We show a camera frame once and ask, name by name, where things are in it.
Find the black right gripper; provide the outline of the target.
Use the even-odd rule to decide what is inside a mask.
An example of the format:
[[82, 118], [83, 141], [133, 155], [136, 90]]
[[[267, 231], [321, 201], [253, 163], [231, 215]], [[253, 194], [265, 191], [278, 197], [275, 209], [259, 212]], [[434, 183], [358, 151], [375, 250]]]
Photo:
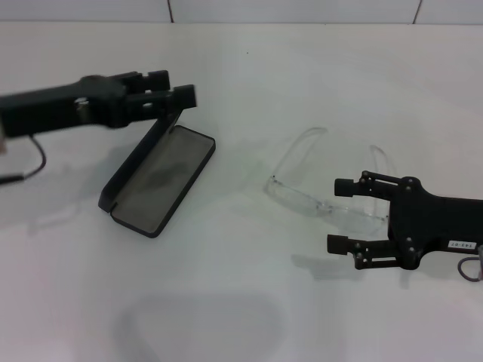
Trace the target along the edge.
[[482, 201], [433, 195], [415, 177], [400, 179], [364, 170], [358, 180], [335, 179], [334, 195], [390, 199], [390, 241], [327, 236], [327, 252], [352, 254], [358, 270], [414, 270], [427, 253], [441, 251], [476, 256], [482, 245]]

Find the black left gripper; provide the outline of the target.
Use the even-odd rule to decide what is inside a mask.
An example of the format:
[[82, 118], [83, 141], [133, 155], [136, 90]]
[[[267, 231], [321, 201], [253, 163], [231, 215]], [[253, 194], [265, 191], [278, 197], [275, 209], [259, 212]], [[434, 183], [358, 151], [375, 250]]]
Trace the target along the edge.
[[120, 74], [119, 81], [90, 75], [58, 87], [1, 97], [1, 126], [7, 138], [17, 138], [85, 125], [122, 128], [127, 93], [168, 90], [168, 71]]

